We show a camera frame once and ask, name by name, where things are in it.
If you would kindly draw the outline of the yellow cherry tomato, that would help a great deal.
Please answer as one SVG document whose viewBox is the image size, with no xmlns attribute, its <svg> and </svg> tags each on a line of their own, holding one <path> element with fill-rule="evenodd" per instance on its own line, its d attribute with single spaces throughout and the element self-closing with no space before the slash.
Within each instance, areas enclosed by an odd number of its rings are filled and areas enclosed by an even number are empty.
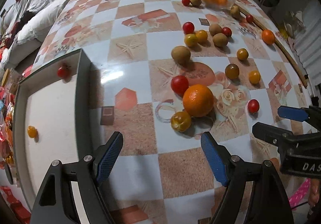
<svg viewBox="0 0 321 224">
<path fill-rule="evenodd" d="M 249 81 L 252 85 L 257 85 L 261 80 L 261 74 L 259 71 L 254 70 L 248 74 Z"/>
</svg>

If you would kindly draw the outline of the yellow tomato mid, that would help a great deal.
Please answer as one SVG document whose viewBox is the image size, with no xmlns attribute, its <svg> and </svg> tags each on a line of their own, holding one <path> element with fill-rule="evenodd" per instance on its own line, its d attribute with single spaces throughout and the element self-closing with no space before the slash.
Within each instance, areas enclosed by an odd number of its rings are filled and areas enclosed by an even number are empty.
<svg viewBox="0 0 321 224">
<path fill-rule="evenodd" d="M 237 59 L 239 59 L 240 61 L 245 61 L 247 60 L 249 57 L 249 53 L 245 48 L 240 48 L 237 51 Z"/>
</svg>

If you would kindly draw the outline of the yellow-brown tomato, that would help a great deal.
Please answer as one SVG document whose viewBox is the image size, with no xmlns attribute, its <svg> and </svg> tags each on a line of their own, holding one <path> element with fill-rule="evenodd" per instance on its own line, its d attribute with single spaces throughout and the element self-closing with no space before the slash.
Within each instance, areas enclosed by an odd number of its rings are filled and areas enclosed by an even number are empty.
<svg viewBox="0 0 321 224">
<path fill-rule="evenodd" d="M 179 111 L 172 115 L 170 124 L 173 130 L 185 132 L 191 126 L 192 119 L 186 111 Z"/>
</svg>

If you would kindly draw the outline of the red cherry tomato with stem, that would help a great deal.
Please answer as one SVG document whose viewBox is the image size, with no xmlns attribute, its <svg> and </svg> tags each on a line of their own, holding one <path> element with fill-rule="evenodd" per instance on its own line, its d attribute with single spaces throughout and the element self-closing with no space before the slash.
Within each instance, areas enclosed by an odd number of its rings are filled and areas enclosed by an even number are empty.
<svg viewBox="0 0 321 224">
<path fill-rule="evenodd" d="M 61 79 L 67 79 L 71 74 L 71 70 L 67 64 L 62 64 L 57 70 L 57 76 Z"/>
</svg>

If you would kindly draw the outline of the red gift box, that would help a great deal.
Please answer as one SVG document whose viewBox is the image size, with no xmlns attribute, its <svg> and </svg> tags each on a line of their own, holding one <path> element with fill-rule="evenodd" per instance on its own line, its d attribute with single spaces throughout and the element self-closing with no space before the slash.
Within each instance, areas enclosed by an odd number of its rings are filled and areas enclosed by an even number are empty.
<svg viewBox="0 0 321 224">
<path fill-rule="evenodd" d="M 1 186 L 1 196 L 20 223 L 30 223 L 31 213 L 15 198 L 8 186 Z"/>
</svg>

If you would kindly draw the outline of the brownish cherry tomato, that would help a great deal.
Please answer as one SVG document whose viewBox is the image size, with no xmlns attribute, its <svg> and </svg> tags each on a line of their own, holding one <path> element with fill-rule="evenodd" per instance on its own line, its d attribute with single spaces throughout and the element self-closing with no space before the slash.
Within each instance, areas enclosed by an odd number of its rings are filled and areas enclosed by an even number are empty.
<svg viewBox="0 0 321 224">
<path fill-rule="evenodd" d="M 230 80 L 236 80 L 239 77 L 239 67 L 234 64 L 230 63 L 225 68 L 225 75 Z"/>
</svg>

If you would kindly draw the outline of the shallow grey white tray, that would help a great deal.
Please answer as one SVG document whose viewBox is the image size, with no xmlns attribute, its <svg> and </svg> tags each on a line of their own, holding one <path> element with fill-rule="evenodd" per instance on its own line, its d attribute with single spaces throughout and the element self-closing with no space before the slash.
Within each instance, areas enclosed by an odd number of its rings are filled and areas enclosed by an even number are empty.
<svg viewBox="0 0 321 224">
<path fill-rule="evenodd" d="M 57 76 L 62 64 L 71 74 Z M 45 174 L 54 160 L 77 162 L 93 151 L 89 120 L 91 61 L 82 49 L 50 61 L 23 79 L 16 95 L 13 143 L 18 180 L 32 208 Z M 34 126 L 38 136 L 27 134 Z"/>
</svg>

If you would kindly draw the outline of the small orange at edge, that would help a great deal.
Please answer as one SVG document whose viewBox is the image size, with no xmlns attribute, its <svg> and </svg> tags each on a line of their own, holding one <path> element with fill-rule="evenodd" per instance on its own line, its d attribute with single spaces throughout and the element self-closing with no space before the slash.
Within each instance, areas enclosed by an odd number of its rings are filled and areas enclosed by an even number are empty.
<svg viewBox="0 0 321 224">
<path fill-rule="evenodd" d="M 275 43 L 275 35 L 272 31 L 264 29 L 261 33 L 262 40 L 267 45 L 272 45 Z"/>
</svg>

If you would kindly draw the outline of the large orange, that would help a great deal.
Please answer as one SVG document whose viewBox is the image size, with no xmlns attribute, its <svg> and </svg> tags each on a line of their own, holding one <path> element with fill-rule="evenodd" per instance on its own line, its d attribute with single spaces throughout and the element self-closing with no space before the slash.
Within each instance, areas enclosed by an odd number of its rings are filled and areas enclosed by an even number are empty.
<svg viewBox="0 0 321 224">
<path fill-rule="evenodd" d="M 203 117 L 213 109 L 214 96 L 207 86 L 196 84 L 185 91 L 182 103 L 184 110 L 190 116 Z"/>
</svg>

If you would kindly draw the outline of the red tomato far right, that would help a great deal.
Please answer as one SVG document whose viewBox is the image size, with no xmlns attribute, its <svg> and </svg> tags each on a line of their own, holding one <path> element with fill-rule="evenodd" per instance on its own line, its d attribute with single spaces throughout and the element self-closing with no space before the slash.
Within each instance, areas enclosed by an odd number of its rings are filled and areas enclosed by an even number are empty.
<svg viewBox="0 0 321 224">
<path fill-rule="evenodd" d="M 246 21 L 248 23 L 253 23 L 254 22 L 254 17 L 251 14 L 246 15 Z"/>
</svg>

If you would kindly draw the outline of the kiwi middle lower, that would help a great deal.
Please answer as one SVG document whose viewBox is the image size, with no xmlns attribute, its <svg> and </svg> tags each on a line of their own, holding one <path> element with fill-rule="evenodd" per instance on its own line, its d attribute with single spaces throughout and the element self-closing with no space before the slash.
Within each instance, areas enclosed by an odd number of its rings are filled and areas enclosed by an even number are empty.
<svg viewBox="0 0 321 224">
<path fill-rule="evenodd" d="M 217 33 L 213 36 L 213 43 L 217 47 L 224 47 L 228 44 L 228 37 L 223 33 Z"/>
</svg>

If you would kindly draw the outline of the red tomato beside orange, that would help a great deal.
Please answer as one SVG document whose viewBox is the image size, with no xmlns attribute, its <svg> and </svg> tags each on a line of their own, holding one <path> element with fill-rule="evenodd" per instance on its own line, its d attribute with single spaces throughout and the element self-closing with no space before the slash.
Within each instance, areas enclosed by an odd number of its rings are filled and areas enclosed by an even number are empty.
<svg viewBox="0 0 321 224">
<path fill-rule="evenodd" d="M 175 76 L 171 80 L 171 89 L 175 94 L 183 96 L 189 87 L 189 81 L 185 76 Z"/>
</svg>

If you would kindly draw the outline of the red tomato by kiwis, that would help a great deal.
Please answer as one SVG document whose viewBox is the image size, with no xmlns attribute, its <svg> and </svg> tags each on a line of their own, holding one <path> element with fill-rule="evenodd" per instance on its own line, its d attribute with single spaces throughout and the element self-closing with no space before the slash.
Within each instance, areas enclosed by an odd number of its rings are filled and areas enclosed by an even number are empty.
<svg viewBox="0 0 321 224">
<path fill-rule="evenodd" d="M 222 28 L 222 33 L 226 36 L 226 37 L 231 37 L 232 36 L 232 30 L 229 27 L 223 27 Z"/>
</svg>

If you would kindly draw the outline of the kiwi middle upper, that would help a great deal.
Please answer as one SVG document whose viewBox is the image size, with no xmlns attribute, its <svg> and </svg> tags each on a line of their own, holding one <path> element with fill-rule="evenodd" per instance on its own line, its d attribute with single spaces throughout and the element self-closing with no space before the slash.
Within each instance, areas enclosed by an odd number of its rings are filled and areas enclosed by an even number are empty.
<svg viewBox="0 0 321 224">
<path fill-rule="evenodd" d="M 217 24 L 217 23 L 214 23 L 214 24 L 211 24 L 209 26 L 209 33 L 214 36 L 216 34 L 219 34 L 219 33 L 222 33 L 222 27 Z"/>
</svg>

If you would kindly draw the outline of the kiwi right of bowl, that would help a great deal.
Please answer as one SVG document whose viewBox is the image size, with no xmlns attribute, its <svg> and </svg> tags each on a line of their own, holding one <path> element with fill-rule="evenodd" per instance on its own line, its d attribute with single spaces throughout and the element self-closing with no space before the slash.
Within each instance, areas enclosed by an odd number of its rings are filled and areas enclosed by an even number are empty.
<svg viewBox="0 0 321 224">
<path fill-rule="evenodd" d="M 237 5 L 233 5 L 230 9 L 230 14 L 234 19 L 240 19 L 241 18 L 241 12 Z"/>
</svg>

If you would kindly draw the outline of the yellow tomato pair right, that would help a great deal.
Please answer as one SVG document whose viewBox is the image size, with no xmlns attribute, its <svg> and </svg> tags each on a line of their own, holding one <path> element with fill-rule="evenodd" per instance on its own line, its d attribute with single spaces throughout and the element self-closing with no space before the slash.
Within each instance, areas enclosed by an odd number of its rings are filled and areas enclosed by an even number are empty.
<svg viewBox="0 0 321 224">
<path fill-rule="evenodd" d="M 197 38 L 197 42 L 199 44 L 204 44 L 207 42 L 208 39 L 208 34 L 205 30 L 199 30 L 195 32 L 196 38 Z"/>
</svg>

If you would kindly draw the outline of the yellow tomato pair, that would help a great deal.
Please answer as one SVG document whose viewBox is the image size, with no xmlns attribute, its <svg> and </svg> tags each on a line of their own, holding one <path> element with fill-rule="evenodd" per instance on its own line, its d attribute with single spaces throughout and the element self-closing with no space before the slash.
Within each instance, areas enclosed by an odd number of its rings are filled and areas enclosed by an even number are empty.
<svg viewBox="0 0 321 224">
<path fill-rule="evenodd" d="M 188 47 L 195 47 L 198 44 L 197 36 L 195 34 L 186 34 L 184 43 Z"/>
<path fill-rule="evenodd" d="M 205 30 L 199 30 L 195 32 L 196 38 L 197 38 L 197 42 L 199 44 L 204 44 L 207 42 L 208 39 L 208 34 Z"/>
</svg>

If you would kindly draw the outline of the large kiwi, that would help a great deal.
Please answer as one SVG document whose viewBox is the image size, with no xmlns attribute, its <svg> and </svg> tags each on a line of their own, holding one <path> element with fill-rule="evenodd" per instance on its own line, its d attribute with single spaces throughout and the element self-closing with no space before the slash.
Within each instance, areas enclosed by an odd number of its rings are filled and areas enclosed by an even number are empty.
<svg viewBox="0 0 321 224">
<path fill-rule="evenodd" d="M 185 46 L 176 46 L 171 51 L 171 57 L 178 64 L 188 63 L 191 57 L 190 50 Z"/>
</svg>

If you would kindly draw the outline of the yellow tomato pair left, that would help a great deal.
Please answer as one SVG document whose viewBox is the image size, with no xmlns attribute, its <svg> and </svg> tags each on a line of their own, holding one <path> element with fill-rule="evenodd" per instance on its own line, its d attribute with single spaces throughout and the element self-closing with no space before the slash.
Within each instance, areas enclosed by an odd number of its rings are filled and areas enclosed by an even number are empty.
<svg viewBox="0 0 321 224">
<path fill-rule="evenodd" d="M 195 34 L 186 34 L 184 43 L 188 47 L 195 47 L 198 44 L 197 36 Z"/>
</svg>

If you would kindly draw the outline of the pile of snack packets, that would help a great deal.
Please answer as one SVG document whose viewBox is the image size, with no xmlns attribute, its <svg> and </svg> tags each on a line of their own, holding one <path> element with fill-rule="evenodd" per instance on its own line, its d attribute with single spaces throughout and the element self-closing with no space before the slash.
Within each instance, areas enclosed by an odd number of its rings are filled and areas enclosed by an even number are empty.
<svg viewBox="0 0 321 224">
<path fill-rule="evenodd" d="M 11 185 L 16 184 L 17 178 L 12 128 L 18 80 L 15 71 L 7 69 L 1 81 L 1 169 Z"/>
</svg>

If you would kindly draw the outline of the red tomato upper middle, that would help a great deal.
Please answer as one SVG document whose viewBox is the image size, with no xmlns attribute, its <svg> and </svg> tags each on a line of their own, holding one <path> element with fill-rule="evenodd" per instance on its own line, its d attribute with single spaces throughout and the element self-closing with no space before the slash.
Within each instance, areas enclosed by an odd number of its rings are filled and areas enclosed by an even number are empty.
<svg viewBox="0 0 321 224">
<path fill-rule="evenodd" d="M 194 27 L 194 24 L 190 21 L 188 22 L 185 22 L 183 25 L 182 25 L 182 30 L 185 34 L 193 34 L 194 33 L 194 30 L 195 30 L 195 27 Z"/>
</svg>

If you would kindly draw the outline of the kiwi near bowl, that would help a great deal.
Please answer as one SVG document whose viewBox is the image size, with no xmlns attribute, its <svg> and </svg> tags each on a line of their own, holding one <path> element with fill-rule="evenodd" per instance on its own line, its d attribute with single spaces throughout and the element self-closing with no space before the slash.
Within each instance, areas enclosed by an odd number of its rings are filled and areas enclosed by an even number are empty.
<svg viewBox="0 0 321 224">
<path fill-rule="evenodd" d="M 193 7 L 200 7 L 202 4 L 202 0 L 190 0 L 190 3 Z"/>
</svg>

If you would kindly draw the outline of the red tomato near bowl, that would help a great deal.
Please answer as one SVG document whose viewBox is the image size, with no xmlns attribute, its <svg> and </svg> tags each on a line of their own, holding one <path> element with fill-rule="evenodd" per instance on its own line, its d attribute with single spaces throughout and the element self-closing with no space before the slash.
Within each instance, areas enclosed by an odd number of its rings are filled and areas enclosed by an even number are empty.
<svg viewBox="0 0 321 224">
<path fill-rule="evenodd" d="M 189 6 L 190 5 L 190 0 L 181 0 L 182 4 L 184 6 Z"/>
</svg>

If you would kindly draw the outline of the white bedding on sofa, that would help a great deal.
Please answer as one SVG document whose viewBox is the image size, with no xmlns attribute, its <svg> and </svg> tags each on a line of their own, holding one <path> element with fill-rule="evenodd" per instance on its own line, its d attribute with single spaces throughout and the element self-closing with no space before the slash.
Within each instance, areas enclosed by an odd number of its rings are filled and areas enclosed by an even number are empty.
<svg viewBox="0 0 321 224">
<path fill-rule="evenodd" d="M 20 0 L 11 5 L 1 20 L 1 68 L 16 67 L 39 48 L 71 0 Z"/>
</svg>

